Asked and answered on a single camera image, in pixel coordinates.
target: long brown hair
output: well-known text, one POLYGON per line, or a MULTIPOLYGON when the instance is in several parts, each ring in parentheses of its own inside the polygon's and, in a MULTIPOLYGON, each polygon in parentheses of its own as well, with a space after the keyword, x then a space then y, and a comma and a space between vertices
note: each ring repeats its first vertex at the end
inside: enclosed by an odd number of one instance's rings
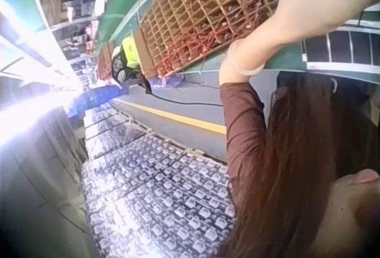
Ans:
POLYGON ((340 118, 331 80, 304 74, 272 99, 259 162, 243 164, 236 223, 218 257, 309 257, 336 179, 340 118))

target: hair tie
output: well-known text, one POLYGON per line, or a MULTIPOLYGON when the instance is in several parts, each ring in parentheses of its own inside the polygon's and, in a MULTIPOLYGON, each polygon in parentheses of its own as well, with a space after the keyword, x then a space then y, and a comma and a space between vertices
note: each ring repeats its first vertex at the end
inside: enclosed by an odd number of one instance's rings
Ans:
POLYGON ((234 61, 232 61, 230 59, 230 57, 227 57, 226 60, 230 62, 230 65, 240 75, 256 75, 256 74, 258 74, 264 68, 264 65, 265 65, 265 63, 264 63, 264 64, 260 65, 258 68, 254 69, 254 70, 248 71, 248 70, 241 69, 234 61))

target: hand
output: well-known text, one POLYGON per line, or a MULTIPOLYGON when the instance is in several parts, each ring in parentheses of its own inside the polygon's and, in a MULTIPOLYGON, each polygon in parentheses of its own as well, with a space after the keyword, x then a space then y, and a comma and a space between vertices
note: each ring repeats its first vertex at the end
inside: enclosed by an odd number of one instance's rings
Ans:
POLYGON ((286 42, 326 34, 379 0, 279 0, 273 16, 286 42))
POLYGON ((337 180, 311 251, 316 257, 353 257, 376 231, 379 175, 370 169, 337 180))

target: fluorescent light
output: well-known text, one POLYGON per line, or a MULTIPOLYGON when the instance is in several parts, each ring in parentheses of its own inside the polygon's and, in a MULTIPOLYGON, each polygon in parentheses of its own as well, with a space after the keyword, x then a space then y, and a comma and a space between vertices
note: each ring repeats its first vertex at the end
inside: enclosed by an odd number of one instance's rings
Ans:
POLYGON ((68 105, 76 96, 78 92, 49 93, 17 103, 0 112, 0 146, 27 131, 52 109, 68 105))

